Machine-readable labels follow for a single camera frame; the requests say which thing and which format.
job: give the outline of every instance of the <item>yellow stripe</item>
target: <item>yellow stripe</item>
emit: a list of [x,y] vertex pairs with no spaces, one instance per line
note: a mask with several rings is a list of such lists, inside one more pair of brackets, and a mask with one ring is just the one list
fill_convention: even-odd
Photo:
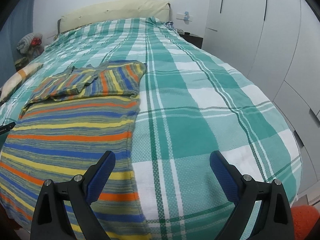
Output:
[[24,205],[26,208],[30,209],[31,211],[34,211],[35,208],[30,206],[27,202],[19,198],[15,193],[13,193],[11,190],[9,190],[5,185],[0,183],[0,187],[4,189],[6,192],[8,192],[15,200],[20,202],[22,205]]
[[96,71],[96,70],[95,69],[86,69],[86,70],[81,71],[81,74],[87,73],[87,72],[90,72],[90,71]]
[[18,163],[22,163],[24,165],[39,169],[39,170],[44,170],[44,171],[51,171],[55,173],[62,173],[62,174],[67,174],[67,175],[77,175],[77,174],[84,174],[86,171],[85,170],[77,170],[77,169],[71,169],[71,168],[65,168],[65,167],[60,167],[60,166],[54,166],[54,165],[48,165],[44,163],[36,163],[33,161],[29,161],[23,158],[19,158],[10,154],[7,154],[5,152],[2,152],[2,156],[8,159],[11,159],[13,161],[16,161]]
[[136,67],[137,67],[138,73],[139,73],[139,74],[142,74],[143,71],[142,71],[142,69],[141,69],[141,67],[140,67],[140,64],[136,64]]
[[121,179],[131,179],[133,177],[134,177],[133,171],[124,171],[124,172],[112,172],[109,179],[121,180]]
[[131,98],[133,98],[133,99],[139,99],[140,96],[139,96],[139,94],[137,94],[137,95],[135,95],[135,96],[131,96]]
[[[92,100],[92,99],[99,99],[99,98],[106,98],[106,96],[100,96],[100,97],[90,97],[90,98],[79,98],[79,99],[75,99],[75,100]],[[131,99],[127,98],[127,97],[120,97],[120,96],[108,96],[108,99],[118,99],[124,102],[130,102]],[[64,105],[64,104],[70,104],[70,101],[62,101],[62,102],[57,102],[57,103],[51,103],[50,106],[55,106],[55,105]],[[34,105],[29,107],[29,111],[33,110],[33,109],[37,109],[37,108],[41,108],[41,107],[47,107],[47,104],[42,104],[42,105]]]
[[67,81],[67,80],[63,81],[63,82],[58,86],[57,90],[60,89],[60,88],[62,88],[63,84],[64,84],[66,81]]
[[117,91],[120,92],[120,93],[122,93],[123,91],[122,91],[122,89],[120,88],[120,86],[119,86],[119,84],[118,84],[118,82],[117,82],[117,80],[116,80],[116,77],[115,77],[115,75],[114,75],[114,73],[113,73],[113,70],[110,71],[110,76],[111,76],[111,78],[112,78],[112,81],[113,81],[113,83],[114,83]]
[[86,79],[86,80],[84,80],[84,81],[83,81],[83,82],[81,82],[81,83],[86,83],[90,78],[92,78],[92,76],[87,77],[87,79]]
[[[54,165],[48,165],[48,164],[43,164],[43,163],[36,163],[33,161],[29,161],[23,158],[19,158],[13,155],[10,155],[8,153],[2,152],[2,156],[5,158],[8,158],[10,160],[13,160],[18,163],[22,163],[24,165],[39,169],[39,170],[44,170],[44,171],[51,171],[55,173],[61,173],[61,174],[66,174],[66,175],[77,175],[77,174],[84,174],[86,171],[85,170],[78,170],[78,169],[72,169],[72,168],[66,168],[66,167],[60,167],[60,166],[54,166]],[[133,178],[134,173],[133,171],[124,171],[124,172],[112,172],[109,179],[112,180],[120,180],[120,179],[131,179]]]
[[75,123],[62,123],[62,124],[35,124],[28,126],[14,127],[12,130],[21,131],[29,129],[62,129],[69,127],[88,127],[88,128],[112,128],[120,127],[122,125],[132,123],[134,120],[127,119],[120,122],[111,122],[111,123],[95,123],[95,122],[75,122]]
[[78,95],[79,98],[82,97],[82,96],[84,95],[84,93],[85,93],[85,88],[84,88],[84,89],[81,91],[81,93]]
[[49,78],[49,77],[45,77],[44,80],[42,80],[42,82],[40,83],[40,85],[41,85],[44,81],[46,81],[48,78]]
[[[78,226],[78,225],[71,224],[71,227],[74,231],[82,232],[80,226]],[[108,231],[106,231],[106,233],[110,238],[117,238],[119,240],[149,240],[149,239],[151,239],[151,234],[141,236],[141,235],[118,235],[116,233],[108,232]]]
[[64,77],[64,76],[66,76],[66,75],[70,75],[69,73],[63,73],[63,74],[61,74],[61,75],[55,75],[54,76],[54,78],[60,78],[60,77]]
[[128,63],[123,63],[121,65],[108,65],[108,68],[113,68],[113,67],[123,67],[126,66]]

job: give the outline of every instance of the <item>blue gripper pad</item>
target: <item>blue gripper pad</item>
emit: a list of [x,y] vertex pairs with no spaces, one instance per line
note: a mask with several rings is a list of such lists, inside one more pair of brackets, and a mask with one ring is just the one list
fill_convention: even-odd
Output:
[[237,205],[240,201],[238,185],[215,152],[210,155],[210,166],[228,201]]
[[89,205],[98,200],[103,187],[115,166],[115,163],[116,156],[111,152],[88,184],[86,201]]

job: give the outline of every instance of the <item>pile of clothes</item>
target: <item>pile of clothes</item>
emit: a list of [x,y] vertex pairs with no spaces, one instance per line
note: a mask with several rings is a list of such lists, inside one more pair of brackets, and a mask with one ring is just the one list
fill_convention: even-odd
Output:
[[41,43],[41,33],[29,33],[18,42],[17,50],[23,55],[23,57],[16,60],[14,63],[17,70],[20,70],[42,54],[44,49],[41,46]]

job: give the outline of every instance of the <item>wall outlet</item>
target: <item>wall outlet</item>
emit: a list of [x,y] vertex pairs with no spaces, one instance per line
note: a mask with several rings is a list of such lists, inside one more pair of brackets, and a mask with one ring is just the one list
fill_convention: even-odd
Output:
[[[182,14],[182,13],[177,13],[177,19],[178,20],[183,20],[184,19],[184,14]],[[189,15],[189,22],[192,22],[192,20],[193,20],[193,17],[192,16],[190,16]]]

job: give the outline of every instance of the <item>striped knitted blanket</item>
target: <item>striped knitted blanket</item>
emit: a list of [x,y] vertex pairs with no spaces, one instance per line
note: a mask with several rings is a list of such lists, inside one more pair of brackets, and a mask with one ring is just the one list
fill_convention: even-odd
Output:
[[[45,179],[70,180],[111,150],[116,166],[92,209],[112,239],[150,238],[130,159],[145,71],[137,61],[108,62],[98,68],[71,66],[43,80],[2,150],[0,195],[5,207],[16,207],[18,213],[7,212],[17,222],[30,229]],[[83,239],[70,203],[66,209],[76,236]]]

